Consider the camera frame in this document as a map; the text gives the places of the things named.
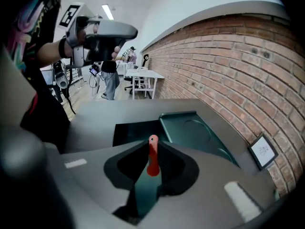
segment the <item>person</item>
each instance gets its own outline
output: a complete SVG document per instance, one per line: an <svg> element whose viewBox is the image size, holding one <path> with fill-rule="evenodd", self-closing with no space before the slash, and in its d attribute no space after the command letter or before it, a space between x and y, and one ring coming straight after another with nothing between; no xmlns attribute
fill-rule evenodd
<svg viewBox="0 0 305 229"><path fill-rule="evenodd" d="M16 0L6 19L10 20L6 49L16 67L36 91L20 126L43 142L57 146L64 152L70 122L62 105L50 93L40 68L72 56L66 39L53 42L54 30L61 0ZM85 39L84 30L77 32L79 43ZM120 48L112 53L117 56Z"/></svg>
<svg viewBox="0 0 305 229"><path fill-rule="evenodd" d="M117 60L123 61L125 58L116 57L113 61L104 61L101 66L101 77L106 84L106 91L102 94L102 98L114 100L115 89L120 85L119 74L117 72Z"/></svg>
<svg viewBox="0 0 305 229"><path fill-rule="evenodd" d="M134 47L130 47L129 54L128 54L128 56L130 57L129 62L132 62L133 64L135 64L136 60L137 60L137 55L135 54L134 51L135 51L135 48Z"/></svg>

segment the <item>red brick wall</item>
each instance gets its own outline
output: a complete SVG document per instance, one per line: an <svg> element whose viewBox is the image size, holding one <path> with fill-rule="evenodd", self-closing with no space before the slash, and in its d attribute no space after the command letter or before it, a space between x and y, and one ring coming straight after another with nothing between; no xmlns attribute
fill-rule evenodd
<svg viewBox="0 0 305 229"><path fill-rule="evenodd" d="M280 194L305 164L305 60L289 28L224 16L182 28L145 50L165 76L157 98L200 98L251 143L264 132L279 156L268 171Z"/></svg>

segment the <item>red handle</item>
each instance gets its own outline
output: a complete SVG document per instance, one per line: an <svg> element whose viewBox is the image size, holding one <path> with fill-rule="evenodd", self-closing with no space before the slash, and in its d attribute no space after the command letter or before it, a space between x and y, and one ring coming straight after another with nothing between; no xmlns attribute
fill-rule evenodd
<svg viewBox="0 0 305 229"><path fill-rule="evenodd" d="M149 137L149 165L147 167L147 174L156 177L160 173L158 164L158 136L151 135Z"/></svg>

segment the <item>floor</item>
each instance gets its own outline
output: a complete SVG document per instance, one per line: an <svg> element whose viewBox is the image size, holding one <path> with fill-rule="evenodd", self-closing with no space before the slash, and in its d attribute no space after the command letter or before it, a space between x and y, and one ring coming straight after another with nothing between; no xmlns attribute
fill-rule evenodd
<svg viewBox="0 0 305 229"><path fill-rule="evenodd" d="M87 74L86 69L82 69L83 72L83 79L75 82L72 84L69 88L70 98L71 98L71 104L74 109L74 111L77 113L77 110L79 109L80 105L88 102L88 101L107 101L106 99L103 99L101 95L105 92L106 86L104 82L100 82L100 88L95 97L92 96L92 88L89 87L89 79L90 79L90 73ZM123 77L120 76L120 85L115 91L114 100L128 100L132 99L132 95L129 94L130 88L126 91L124 90L124 87L131 86L131 83L128 81L124 81ZM70 105L68 101L65 99L65 97L61 94L61 97L63 99L63 108L67 113L67 116L69 120L72 120L74 118L74 113L72 112ZM136 92L135 99L144 99L144 92Z"/></svg>

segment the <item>wrist strap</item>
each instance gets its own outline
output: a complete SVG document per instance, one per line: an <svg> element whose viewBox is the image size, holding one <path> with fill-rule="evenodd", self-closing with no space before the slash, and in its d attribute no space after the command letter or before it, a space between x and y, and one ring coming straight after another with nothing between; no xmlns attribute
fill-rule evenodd
<svg viewBox="0 0 305 229"><path fill-rule="evenodd" d="M59 47L58 47L58 51L59 51L59 55L60 57L63 59L69 59L69 57L67 57L65 55L65 42L66 42L66 38L62 38L61 41L59 42Z"/></svg>

